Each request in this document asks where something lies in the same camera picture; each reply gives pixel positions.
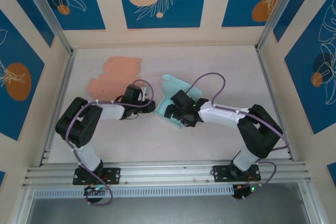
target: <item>beige wall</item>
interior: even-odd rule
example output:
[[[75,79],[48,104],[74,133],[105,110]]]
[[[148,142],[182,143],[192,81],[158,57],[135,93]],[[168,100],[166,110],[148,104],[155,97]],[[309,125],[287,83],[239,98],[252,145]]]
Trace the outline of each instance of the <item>beige wall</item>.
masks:
[[[313,135],[284,58],[325,0],[306,0],[277,44],[273,35],[261,50],[281,117],[297,160],[306,162],[331,223],[336,223],[336,188],[327,164],[336,162],[336,124]]]
[[[97,0],[106,30],[65,31],[74,48],[146,45],[253,45],[263,26],[221,28],[228,0],[204,0],[200,28],[128,30],[121,0]]]
[[[7,175],[0,191],[0,223],[6,223],[27,167],[35,166],[40,158],[68,57],[58,41],[54,40],[52,48],[48,47],[16,0],[0,0],[0,9],[45,63],[19,141],[0,134],[0,170]]]

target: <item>metal extrusion bar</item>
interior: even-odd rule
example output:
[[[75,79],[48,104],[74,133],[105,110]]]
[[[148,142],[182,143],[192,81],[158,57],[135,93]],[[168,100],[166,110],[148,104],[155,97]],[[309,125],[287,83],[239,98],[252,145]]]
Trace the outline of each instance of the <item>metal extrusion bar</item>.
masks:
[[[277,172],[271,183],[308,182],[310,176],[304,162],[272,160]],[[188,186],[218,185],[211,170],[214,165],[228,165],[229,161],[212,162],[147,162],[147,163],[106,163],[105,167],[121,168],[120,186]],[[50,164],[28,169],[24,188],[63,188],[73,186],[72,179],[76,164]],[[259,165],[261,182],[273,172],[269,164]],[[244,184],[244,182],[223,183]]]
[[[278,0],[277,4],[275,5],[273,11],[271,12],[265,27],[257,41],[257,51],[261,50],[267,39],[269,38],[270,34],[272,33],[275,25],[277,24],[279,18],[281,17],[283,11],[285,10],[289,0]]]
[[[277,117],[277,120],[278,120],[278,123],[279,123],[279,126],[282,128],[283,130],[283,135],[288,139],[288,136],[286,134],[286,128],[284,127],[283,125],[283,122],[282,122],[282,119],[281,119],[281,116],[280,116],[280,113],[279,113],[279,106],[278,106],[278,102],[274,96],[274,91],[273,91],[273,88],[269,82],[269,77],[268,77],[268,73],[266,71],[266,68],[265,68],[265,64],[264,64],[264,61],[262,59],[262,56],[261,56],[261,52],[257,51],[257,57],[258,57],[258,60],[259,60],[259,64],[260,64],[260,68],[261,68],[261,71],[262,71],[262,75],[264,76],[264,79],[265,79],[265,83],[266,83],[266,87],[267,87],[267,90],[268,90],[268,93],[269,93],[269,96],[271,98],[271,101],[272,101],[272,105],[273,105],[273,108],[274,108],[274,111],[275,111],[275,114],[276,114],[276,117]],[[287,148],[288,150],[288,153],[290,155],[290,157],[292,158],[292,160],[295,161],[294,157],[293,157],[293,154],[292,154],[292,151],[289,148]]]
[[[77,53],[77,51],[75,50],[72,53],[71,57],[68,59],[67,65],[65,67],[63,78],[62,78],[62,81],[61,81],[61,85],[60,85],[59,90],[57,92],[57,100],[56,100],[56,103],[55,103],[55,106],[54,106],[54,109],[53,109],[53,114],[52,114],[51,119],[49,121],[49,127],[48,127],[48,132],[47,132],[47,135],[46,135],[44,152],[40,154],[41,159],[36,164],[37,166],[39,166],[39,165],[43,164],[44,162],[48,161],[52,140],[54,139],[54,135],[55,135],[55,126],[56,126],[57,120],[59,118],[59,115],[61,113],[62,104],[63,104],[63,100],[64,100],[64,97],[65,97],[65,93],[66,93],[67,88],[68,88],[72,68],[73,68],[74,62],[75,62],[76,53]]]
[[[13,217],[9,222],[10,224],[26,224],[33,204],[35,189],[21,189],[19,193],[21,194],[21,201],[13,212]]]
[[[302,200],[305,204],[310,222],[316,224],[330,223],[330,220],[321,204],[321,200],[317,195],[314,184],[301,182],[298,183],[298,186],[300,188]]]
[[[33,0],[38,10],[41,12],[43,18],[47,22],[48,26],[59,40],[60,45],[63,47],[69,55],[71,55],[72,49],[68,39],[66,38],[61,25],[59,24],[54,12],[51,10],[47,0]]]

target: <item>enclosure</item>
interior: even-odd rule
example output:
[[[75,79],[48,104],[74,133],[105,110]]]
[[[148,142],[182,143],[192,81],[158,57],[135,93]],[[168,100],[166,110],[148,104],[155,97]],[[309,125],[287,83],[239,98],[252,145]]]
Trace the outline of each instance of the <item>enclosure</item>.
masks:
[[[0,10],[0,223],[336,223],[336,0],[0,0]],[[260,104],[289,140],[260,162],[251,198],[232,197],[249,181],[212,173],[244,148],[235,127],[178,127],[158,111],[111,120],[103,105],[90,143],[120,174],[112,203],[88,206],[55,132],[72,101],[115,100],[143,79],[158,108],[174,78],[189,87],[209,72],[225,77],[216,104]],[[195,97],[222,86],[204,77]]]

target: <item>floor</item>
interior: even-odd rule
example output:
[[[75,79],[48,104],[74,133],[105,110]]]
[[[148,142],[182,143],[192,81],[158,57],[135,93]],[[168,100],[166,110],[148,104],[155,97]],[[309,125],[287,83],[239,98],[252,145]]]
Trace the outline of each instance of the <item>floor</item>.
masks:
[[[62,113],[75,97],[92,100],[86,91],[91,78],[103,73],[112,56],[142,58],[139,76],[154,88],[154,100],[163,98],[162,76],[171,74],[192,83],[207,72],[219,72],[226,87],[217,104],[250,108],[262,105],[276,118],[263,73],[253,46],[189,46],[79,49],[65,95]],[[209,76],[197,83],[203,97],[211,99],[222,80]],[[201,161],[232,159],[244,146],[240,133],[223,125],[199,123],[179,129],[158,115],[140,114],[136,120],[100,120],[91,142],[105,162]],[[286,150],[269,158],[289,158]],[[55,134],[49,163],[76,162],[73,153]]]

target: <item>purple cable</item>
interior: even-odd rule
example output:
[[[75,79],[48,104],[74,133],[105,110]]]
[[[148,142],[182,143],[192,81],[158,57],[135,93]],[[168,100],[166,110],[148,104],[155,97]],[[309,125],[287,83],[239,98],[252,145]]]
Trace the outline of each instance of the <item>purple cable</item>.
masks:
[[[198,78],[194,81],[194,83],[189,87],[189,89],[186,91],[186,93],[188,93],[188,92],[195,86],[195,84],[196,84],[201,78],[203,78],[203,77],[205,77],[205,76],[212,75],[212,74],[213,74],[213,75],[216,75],[216,76],[220,76],[220,77],[222,78],[222,80],[223,80],[223,85],[222,85],[221,89],[220,89],[220,90],[214,95],[214,97],[211,99],[211,105],[212,105],[214,108],[217,108],[217,109],[220,109],[220,110],[226,110],[226,111],[236,112],[237,109],[228,108],[228,107],[226,107],[226,106],[217,106],[217,105],[215,105],[215,100],[216,100],[216,98],[217,98],[217,97],[219,96],[219,94],[224,90],[224,88],[225,88],[225,84],[226,84],[226,80],[225,80],[224,76],[223,76],[222,74],[220,74],[220,73],[210,72],[210,73],[205,73],[205,74],[201,75],[200,77],[198,77]],[[261,123],[261,124],[263,124],[264,126],[268,127],[270,130],[272,130],[275,134],[277,134],[277,135],[278,135],[278,136],[285,142],[285,146],[278,147],[278,148],[273,148],[273,149],[271,150],[271,152],[289,148],[289,141],[287,140],[287,138],[286,138],[283,134],[281,134],[277,129],[275,129],[272,125],[270,125],[269,123],[265,122],[264,120],[258,118],[258,117],[255,116],[255,115],[252,115],[252,114],[247,113],[247,112],[245,112],[245,111],[240,111],[240,110],[238,110],[238,111],[239,111],[239,113],[241,113],[241,114],[243,114],[243,115],[246,115],[246,116],[249,116],[250,118],[253,118],[253,119],[257,120],[259,123]],[[267,163],[267,164],[272,164],[272,165],[274,165],[274,171],[273,171],[272,175],[271,175],[271,176],[265,181],[265,183],[260,187],[260,189],[261,189],[261,188],[263,188],[266,184],[268,184],[268,182],[274,177],[274,174],[275,174],[275,172],[277,171],[277,166],[276,166],[275,163],[273,163],[273,162],[271,162],[271,161],[262,161],[262,162],[259,162],[259,163],[260,163],[260,164],[266,164],[266,163]],[[254,194],[255,194],[255,192],[254,192],[253,194],[248,195],[248,196],[245,197],[244,199],[246,199],[246,198],[248,198],[249,196],[254,195]]]
[[[232,108],[228,108],[228,107],[225,107],[225,106],[217,106],[215,105],[215,100],[216,98],[219,96],[219,94],[224,90],[225,88],[225,84],[226,84],[226,80],[224,78],[224,76],[220,73],[216,73],[216,72],[210,72],[210,73],[205,73],[203,75],[201,75],[200,77],[198,77],[193,84],[191,84],[191,86],[189,87],[189,89],[186,91],[186,93],[188,93],[194,86],[195,84],[203,77],[205,76],[209,76],[209,75],[216,75],[216,76],[220,76],[223,80],[223,85],[221,87],[221,89],[214,95],[214,97],[211,99],[211,105],[217,109],[220,109],[220,110],[226,110],[226,111],[231,111],[231,112],[236,112],[236,109],[232,109]],[[282,147],[278,147],[278,148],[274,148],[272,150],[273,151],[278,151],[278,150],[282,150],[282,149],[287,149],[289,148],[289,141],[287,140],[287,138],[281,134],[279,131],[277,131],[274,127],[272,127],[269,123],[265,122],[264,120],[258,118],[257,116],[255,115],[252,115],[250,113],[247,113],[247,112],[244,112],[244,111],[239,111],[241,114],[243,115],[246,115],[246,116],[249,116],[250,118],[253,118],[255,120],[257,120],[259,123],[263,124],[264,126],[268,127],[270,130],[272,130],[275,134],[277,134],[281,139],[283,139],[283,141],[286,143],[285,146],[282,146]]]
[[[149,105],[152,101],[153,101],[153,98],[154,98],[154,90],[153,90],[153,87],[145,80],[142,80],[142,79],[138,79],[138,80],[135,80],[133,82],[133,84],[135,84],[136,82],[138,81],[143,81],[145,82],[151,89],[151,92],[152,92],[152,97],[150,98],[149,102],[144,104],[144,105],[133,105],[133,104],[127,104],[127,103],[120,103],[120,102],[112,102],[112,101],[94,101],[94,102],[89,102],[87,104],[85,104],[83,107],[80,108],[80,110],[76,113],[76,115],[73,117],[73,119],[71,120],[70,124],[69,124],[69,127],[67,129],[67,132],[65,134],[65,141],[66,143],[70,146],[71,150],[73,151],[73,154],[75,155],[76,159],[78,160],[79,164],[81,167],[83,167],[88,173],[90,173],[93,177],[95,177],[97,179],[97,181],[99,181],[100,183],[102,183],[104,185],[104,187],[107,188],[107,190],[110,192],[111,194],[111,197],[109,199],[108,202],[106,203],[102,203],[102,204],[96,204],[96,203],[90,203],[89,202],[89,195],[92,193],[92,192],[95,192],[94,190],[90,191],[86,197],[85,197],[85,200],[86,202],[89,204],[89,205],[93,205],[93,206],[106,206],[108,205],[109,203],[112,202],[112,199],[113,199],[113,193],[112,193],[112,190],[111,188],[100,178],[98,177],[94,172],[92,172],[84,163],[83,161],[80,159],[80,157],[78,156],[76,150],[75,150],[75,146],[70,143],[69,141],[69,134],[70,134],[70,131],[71,131],[71,128],[73,127],[76,119],[79,117],[79,115],[90,105],[93,105],[93,104],[117,104],[117,105],[126,105],[126,106],[130,106],[130,107],[135,107],[135,108],[142,108],[142,107],[146,107],[147,105]]]
[[[252,193],[252,194],[250,194],[250,195],[247,195],[246,197],[244,197],[244,198],[242,198],[242,199],[240,199],[240,200],[245,200],[245,199],[251,197],[252,195],[256,194],[256,192],[258,192],[258,191],[260,191],[261,189],[263,189],[263,188],[270,182],[270,180],[274,177],[275,173],[277,172],[277,165],[276,165],[275,163],[273,163],[273,162],[271,162],[271,161],[261,161],[261,162],[259,162],[259,163],[260,163],[260,164],[271,164],[271,165],[273,165],[273,166],[274,166],[274,171],[273,171],[273,173],[272,173],[271,176],[269,176],[269,178],[263,183],[263,185],[259,187],[258,190],[256,190],[254,193]]]

